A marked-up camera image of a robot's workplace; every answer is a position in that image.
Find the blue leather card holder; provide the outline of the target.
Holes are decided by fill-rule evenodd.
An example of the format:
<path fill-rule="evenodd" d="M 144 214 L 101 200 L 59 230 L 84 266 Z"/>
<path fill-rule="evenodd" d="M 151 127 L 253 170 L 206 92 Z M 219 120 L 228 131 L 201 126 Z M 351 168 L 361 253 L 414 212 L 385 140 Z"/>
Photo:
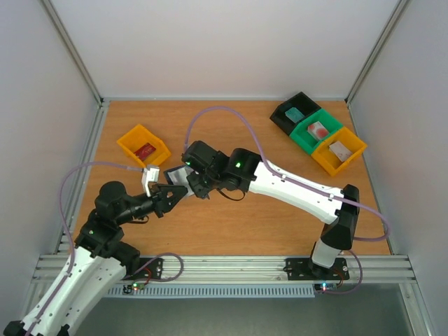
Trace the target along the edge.
<path fill-rule="evenodd" d="M 185 197 L 194 195 L 192 188 L 189 185 L 187 177 L 194 172 L 194 170 L 188 165 L 181 165 L 175 168 L 168 169 L 164 171 L 164 177 L 168 184 L 176 186 L 184 186 L 187 188 L 188 192 Z"/>

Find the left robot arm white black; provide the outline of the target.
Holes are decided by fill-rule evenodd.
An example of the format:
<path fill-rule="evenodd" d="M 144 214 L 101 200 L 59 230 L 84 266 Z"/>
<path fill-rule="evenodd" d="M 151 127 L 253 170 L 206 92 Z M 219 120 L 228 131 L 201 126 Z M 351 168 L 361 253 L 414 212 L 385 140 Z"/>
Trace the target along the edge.
<path fill-rule="evenodd" d="M 28 315 L 11 321 L 4 335 L 75 335 L 93 307 L 119 280 L 136 277 L 140 252 L 122 241 L 122 225 L 150 214 L 161 218 L 186 196 L 182 185 L 154 184 L 130 196 L 119 181 L 104 184 L 74 249 L 48 291 Z"/>

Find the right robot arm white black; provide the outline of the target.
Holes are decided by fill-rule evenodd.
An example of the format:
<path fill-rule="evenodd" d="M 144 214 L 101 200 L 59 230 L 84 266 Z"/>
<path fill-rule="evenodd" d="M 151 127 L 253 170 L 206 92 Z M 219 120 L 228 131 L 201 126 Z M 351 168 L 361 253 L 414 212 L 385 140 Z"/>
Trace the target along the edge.
<path fill-rule="evenodd" d="M 182 162 L 192 169 L 186 181 L 194 194 L 205 198 L 212 190 L 239 190 L 255 193 L 293 205 L 323 222 L 321 236 L 314 243 L 309 259 L 288 271 L 313 279 L 341 274 L 335 266 L 340 252 L 351 249 L 358 222 L 359 190 L 312 183 L 289 174 L 257 153 L 236 148 L 231 155 L 215 150 L 203 141 L 193 142 L 182 154 Z"/>

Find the teal card stack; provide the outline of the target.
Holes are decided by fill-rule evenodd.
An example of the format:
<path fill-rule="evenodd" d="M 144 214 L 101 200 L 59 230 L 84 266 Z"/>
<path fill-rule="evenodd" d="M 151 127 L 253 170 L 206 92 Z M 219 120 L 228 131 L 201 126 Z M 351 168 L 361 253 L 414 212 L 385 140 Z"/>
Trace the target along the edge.
<path fill-rule="evenodd" d="M 285 116 L 292 123 L 298 123 L 304 118 L 304 114 L 297 108 L 292 107 L 285 112 Z"/>

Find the white red card stack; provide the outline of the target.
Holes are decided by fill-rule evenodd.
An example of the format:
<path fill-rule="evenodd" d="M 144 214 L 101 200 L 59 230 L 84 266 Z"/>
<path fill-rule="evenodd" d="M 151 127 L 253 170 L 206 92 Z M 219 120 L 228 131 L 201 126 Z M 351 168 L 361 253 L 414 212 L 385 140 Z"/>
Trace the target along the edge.
<path fill-rule="evenodd" d="M 321 141 L 326 138 L 330 133 L 319 121 L 313 122 L 307 127 L 307 132 L 316 141 Z"/>

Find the white grey card stack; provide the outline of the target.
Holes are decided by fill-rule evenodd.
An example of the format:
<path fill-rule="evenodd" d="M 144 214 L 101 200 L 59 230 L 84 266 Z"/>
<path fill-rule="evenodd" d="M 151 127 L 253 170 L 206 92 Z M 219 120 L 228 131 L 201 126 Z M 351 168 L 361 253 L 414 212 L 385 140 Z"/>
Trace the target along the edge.
<path fill-rule="evenodd" d="M 340 141 L 330 144 L 329 149 L 340 162 L 346 162 L 353 155 L 353 153 Z"/>

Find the yellow bin on left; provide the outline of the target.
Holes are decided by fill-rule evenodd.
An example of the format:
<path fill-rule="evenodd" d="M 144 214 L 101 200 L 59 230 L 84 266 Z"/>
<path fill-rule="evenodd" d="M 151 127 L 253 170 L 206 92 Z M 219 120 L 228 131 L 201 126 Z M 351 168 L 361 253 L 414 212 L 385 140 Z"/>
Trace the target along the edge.
<path fill-rule="evenodd" d="M 166 144 L 141 124 L 122 135 L 116 143 L 127 157 L 142 168 L 160 166 L 172 156 Z"/>

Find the yellow bin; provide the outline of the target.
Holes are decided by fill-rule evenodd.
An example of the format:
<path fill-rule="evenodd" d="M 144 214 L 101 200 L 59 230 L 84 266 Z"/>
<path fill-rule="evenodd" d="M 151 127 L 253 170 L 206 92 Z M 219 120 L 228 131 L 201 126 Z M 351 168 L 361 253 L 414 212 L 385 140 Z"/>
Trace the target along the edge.
<path fill-rule="evenodd" d="M 166 144 L 141 124 L 122 135 L 116 143 L 127 157 L 142 168 L 160 166 L 172 156 Z"/>
<path fill-rule="evenodd" d="M 336 176 L 360 157 L 368 145 L 343 127 L 322 140 L 311 157 L 330 175 Z"/>

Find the left controller board green LED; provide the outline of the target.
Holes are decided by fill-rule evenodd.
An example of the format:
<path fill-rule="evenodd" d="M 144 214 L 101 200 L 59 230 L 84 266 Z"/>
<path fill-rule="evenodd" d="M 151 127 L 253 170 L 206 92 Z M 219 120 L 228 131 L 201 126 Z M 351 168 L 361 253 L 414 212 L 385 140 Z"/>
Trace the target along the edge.
<path fill-rule="evenodd" d="M 144 288 L 146 287 L 146 285 L 144 283 L 130 283 L 130 284 L 125 284 L 122 287 L 122 294 L 123 295 L 133 295 L 136 292 L 142 291 Z"/>

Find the black bin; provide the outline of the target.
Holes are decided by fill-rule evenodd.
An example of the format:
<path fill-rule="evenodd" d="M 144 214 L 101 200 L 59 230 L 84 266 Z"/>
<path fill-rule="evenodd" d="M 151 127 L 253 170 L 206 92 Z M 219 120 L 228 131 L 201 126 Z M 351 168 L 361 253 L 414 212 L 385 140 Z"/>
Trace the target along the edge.
<path fill-rule="evenodd" d="M 278 105 L 269 119 L 285 134 L 289 135 L 299 122 L 321 107 L 304 92 L 299 92 Z"/>

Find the yellow bin on right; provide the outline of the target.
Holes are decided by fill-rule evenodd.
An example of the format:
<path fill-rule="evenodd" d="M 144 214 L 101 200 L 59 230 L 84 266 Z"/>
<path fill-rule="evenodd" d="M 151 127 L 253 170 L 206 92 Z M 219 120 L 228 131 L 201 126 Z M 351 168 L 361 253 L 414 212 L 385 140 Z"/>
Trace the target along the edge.
<path fill-rule="evenodd" d="M 336 176 L 360 157 L 368 145 L 343 127 L 322 140 L 311 157 L 330 175 Z"/>

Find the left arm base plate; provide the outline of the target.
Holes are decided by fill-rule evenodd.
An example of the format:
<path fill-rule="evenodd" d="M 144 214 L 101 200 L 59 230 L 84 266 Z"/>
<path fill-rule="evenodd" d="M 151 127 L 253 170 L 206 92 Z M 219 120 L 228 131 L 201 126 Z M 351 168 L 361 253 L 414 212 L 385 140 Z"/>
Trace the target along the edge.
<path fill-rule="evenodd" d="M 157 258 L 155 261 L 146 264 L 151 258 L 140 258 L 137 269 L 139 270 L 134 275 L 126 275 L 123 279 L 127 281 L 143 281 L 149 277 L 151 279 L 161 279 L 163 270 L 162 258 Z"/>

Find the aluminium frame post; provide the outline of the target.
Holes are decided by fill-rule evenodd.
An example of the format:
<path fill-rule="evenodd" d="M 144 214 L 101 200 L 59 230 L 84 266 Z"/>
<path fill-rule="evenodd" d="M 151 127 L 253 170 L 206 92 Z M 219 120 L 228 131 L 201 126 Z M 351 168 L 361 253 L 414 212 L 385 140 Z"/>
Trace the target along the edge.
<path fill-rule="evenodd" d="M 399 0 L 393 7 L 391 14 L 389 15 L 386 23 L 381 29 L 378 38 L 374 42 L 374 45 L 370 53 L 368 54 L 367 59 L 363 63 L 360 72 L 358 73 L 355 81 L 353 82 L 353 85 L 349 90 L 349 93 L 344 100 L 348 106 L 352 103 L 355 96 L 358 94 L 359 90 L 361 89 L 363 83 L 373 69 L 375 63 L 377 62 L 379 56 L 381 55 L 387 42 L 398 26 L 399 21 L 401 20 L 410 3 L 410 0 Z"/>
<path fill-rule="evenodd" d="M 51 0 L 39 0 L 38 2 L 42 6 L 45 14 L 48 16 L 51 24 L 53 25 L 57 35 L 62 42 L 62 45 L 65 47 L 70 58 L 73 60 L 73 63 L 75 64 L 77 70 L 80 72 L 83 80 L 85 81 L 85 84 L 88 86 L 92 96 L 94 97 L 94 100 L 96 101 L 97 105 L 101 107 L 103 105 L 104 98 L 100 94 L 99 89 L 93 81 L 90 72 L 88 71 L 80 53 L 78 52 L 72 38 L 70 37 L 70 34 L 65 27 L 65 24 L 63 23 L 59 13 L 57 12 L 54 3 Z"/>

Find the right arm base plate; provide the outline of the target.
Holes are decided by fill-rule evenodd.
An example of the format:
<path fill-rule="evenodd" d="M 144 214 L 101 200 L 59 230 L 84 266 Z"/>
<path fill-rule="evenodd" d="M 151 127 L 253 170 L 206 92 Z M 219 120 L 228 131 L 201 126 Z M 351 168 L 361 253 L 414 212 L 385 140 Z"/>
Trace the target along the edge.
<path fill-rule="evenodd" d="M 344 258 L 336 258 L 329 269 L 312 263 L 311 258 L 287 258 L 283 271 L 289 281 L 339 281 L 349 280 L 350 275 Z"/>

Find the aluminium frame post right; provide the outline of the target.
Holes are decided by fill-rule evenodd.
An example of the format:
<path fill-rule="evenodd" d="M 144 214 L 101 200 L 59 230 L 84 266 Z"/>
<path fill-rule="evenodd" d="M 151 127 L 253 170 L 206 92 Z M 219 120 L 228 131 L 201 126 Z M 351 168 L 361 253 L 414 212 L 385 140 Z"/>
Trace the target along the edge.
<path fill-rule="evenodd" d="M 353 85 L 349 90 L 349 93 L 344 100 L 348 106 L 352 103 L 355 96 L 358 94 L 359 90 L 361 89 L 363 83 L 373 69 L 375 63 L 377 62 L 379 56 L 381 55 L 387 42 L 398 26 L 399 21 L 401 20 L 410 3 L 410 0 L 399 0 L 393 7 L 391 14 L 389 15 L 386 23 L 381 29 L 378 38 L 374 42 L 374 45 L 370 53 L 368 54 L 367 59 L 363 63 L 360 72 L 358 73 L 355 81 L 353 82 Z"/>

